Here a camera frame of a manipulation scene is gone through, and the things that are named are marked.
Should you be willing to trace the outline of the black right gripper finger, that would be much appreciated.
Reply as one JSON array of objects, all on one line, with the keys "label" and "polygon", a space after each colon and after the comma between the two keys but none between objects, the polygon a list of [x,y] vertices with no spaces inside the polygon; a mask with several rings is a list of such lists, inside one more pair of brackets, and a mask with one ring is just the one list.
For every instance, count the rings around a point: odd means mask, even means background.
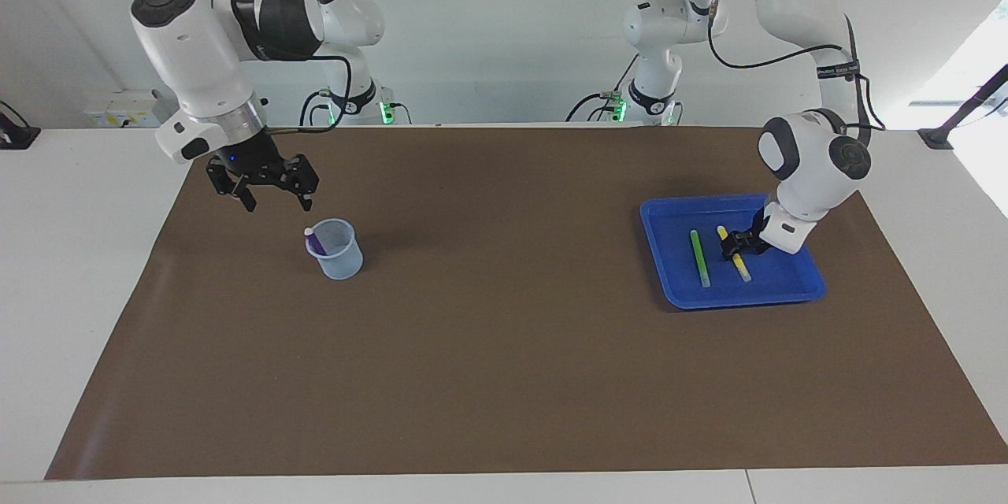
[{"label": "black right gripper finger", "polygon": [[256,210],[257,200],[247,186],[247,176],[241,175],[237,181],[234,181],[222,161],[206,163],[206,174],[208,174],[209,181],[218,195],[230,196],[230,198],[239,200],[249,213]]},{"label": "black right gripper finger", "polygon": [[303,211],[312,210],[318,175],[307,156],[295,156],[284,160],[280,166],[280,173],[277,174],[275,186],[294,195]]}]

